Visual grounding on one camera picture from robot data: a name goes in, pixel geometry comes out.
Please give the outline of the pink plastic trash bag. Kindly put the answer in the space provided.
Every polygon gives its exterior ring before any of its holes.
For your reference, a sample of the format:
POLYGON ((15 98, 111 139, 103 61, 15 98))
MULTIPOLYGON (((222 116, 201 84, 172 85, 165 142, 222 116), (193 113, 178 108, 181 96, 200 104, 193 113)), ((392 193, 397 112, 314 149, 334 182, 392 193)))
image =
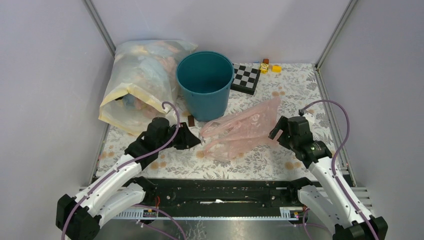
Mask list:
POLYGON ((274 97, 241 112, 232 113, 207 122, 200 136, 207 141, 204 157, 228 161, 257 146, 276 146, 269 138, 277 123, 281 99, 274 97))

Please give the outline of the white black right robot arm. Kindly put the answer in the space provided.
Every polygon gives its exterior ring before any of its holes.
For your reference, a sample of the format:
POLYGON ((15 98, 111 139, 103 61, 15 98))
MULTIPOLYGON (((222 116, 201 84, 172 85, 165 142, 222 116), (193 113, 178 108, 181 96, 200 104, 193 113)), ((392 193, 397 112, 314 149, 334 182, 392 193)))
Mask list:
POLYGON ((280 117, 269 138, 293 151, 327 194, 322 196, 307 177, 301 177, 289 184, 286 198, 291 205, 308 207, 325 224, 334 240, 385 239, 387 222, 381 216, 373 216, 355 195, 332 161, 326 144, 314 140, 305 117, 280 117))

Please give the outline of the teal plastic trash bin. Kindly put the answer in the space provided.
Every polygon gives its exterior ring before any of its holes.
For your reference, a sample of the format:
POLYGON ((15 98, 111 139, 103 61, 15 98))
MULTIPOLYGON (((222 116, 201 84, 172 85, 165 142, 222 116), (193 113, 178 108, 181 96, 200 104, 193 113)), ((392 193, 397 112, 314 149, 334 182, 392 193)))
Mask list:
POLYGON ((209 122, 224 115, 233 77, 233 63, 214 51, 192 53, 176 68, 186 108, 199 122, 209 122))

